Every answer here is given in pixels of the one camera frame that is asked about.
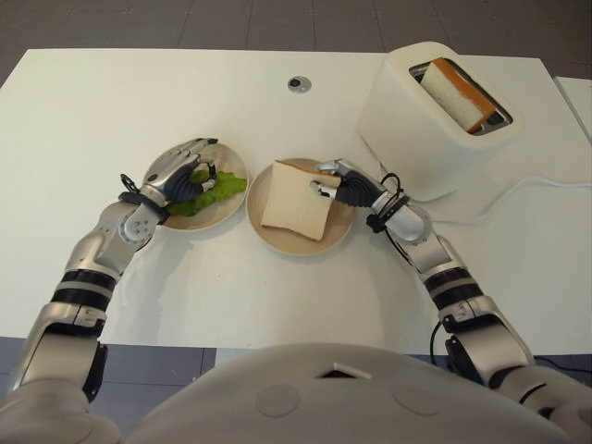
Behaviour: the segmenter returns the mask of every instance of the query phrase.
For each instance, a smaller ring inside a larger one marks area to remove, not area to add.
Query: gray floor
[[[385,52],[424,40],[540,57],[552,75],[590,79],[591,12],[590,0],[0,0],[0,84],[28,48]],[[0,386],[21,343],[0,338]],[[111,346],[92,409],[129,432],[215,358],[214,349]],[[592,369],[591,355],[551,358]]]

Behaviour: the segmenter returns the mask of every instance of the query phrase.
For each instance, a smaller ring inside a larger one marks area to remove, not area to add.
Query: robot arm
[[[113,290],[133,255],[167,220],[164,206],[193,199],[214,186],[216,168],[200,151],[216,142],[197,139],[166,151],[150,166],[139,189],[122,175],[129,191],[106,207],[96,227],[74,247],[52,300],[27,337],[9,379],[9,396],[0,406],[0,429],[10,420],[11,410],[17,412],[28,402],[36,412],[36,403],[49,395],[66,412],[84,413],[102,382],[107,348],[98,338]],[[201,163],[208,165],[210,179],[203,184],[190,182]],[[59,438],[68,442],[64,435]],[[4,442],[2,433],[0,441]]]
[[[343,178],[337,189],[318,182],[321,195],[369,207],[366,223],[386,230],[414,268],[450,334],[446,349],[457,374],[495,389],[547,417],[578,442],[592,438],[592,389],[535,364],[524,341],[486,296],[449,241],[432,229],[429,214],[409,205],[401,185],[391,192],[342,159],[321,164]]]

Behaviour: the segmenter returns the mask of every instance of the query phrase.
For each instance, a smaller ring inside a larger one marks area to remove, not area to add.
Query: green lettuce
[[[203,183],[209,178],[208,172],[203,169],[193,171],[191,182]],[[216,185],[212,190],[200,194],[196,199],[186,202],[170,203],[166,209],[172,216],[195,216],[206,206],[215,202],[222,202],[230,199],[239,192],[247,189],[247,179],[237,178],[234,173],[218,171],[216,174]]]

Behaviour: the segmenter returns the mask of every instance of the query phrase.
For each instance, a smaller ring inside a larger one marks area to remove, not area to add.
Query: bread slice
[[[322,240],[333,201],[313,190],[312,180],[332,187],[341,183],[337,176],[274,162],[261,225],[287,228],[315,241]]]
[[[445,58],[427,67],[421,85],[467,132],[474,133],[496,112],[496,107]]]

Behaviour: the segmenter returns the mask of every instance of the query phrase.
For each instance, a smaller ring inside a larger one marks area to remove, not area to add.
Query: plate
[[[200,153],[213,157],[218,171],[234,173],[237,178],[247,179],[247,190],[235,194],[227,201],[213,203],[195,216],[171,216],[166,221],[165,227],[190,230],[210,228],[224,222],[241,208],[249,190],[249,171],[242,158],[235,151],[221,143],[208,145]]]
[[[314,170],[320,162],[312,159],[285,159],[282,162]],[[247,214],[255,232],[271,248],[282,253],[300,256],[319,254],[338,245],[352,227],[355,208],[344,203],[333,202],[329,210],[327,225],[322,240],[312,240],[286,228],[264,227],[261,219],[271,184],[271,166],[268,166],[251,184],[247,195]]]

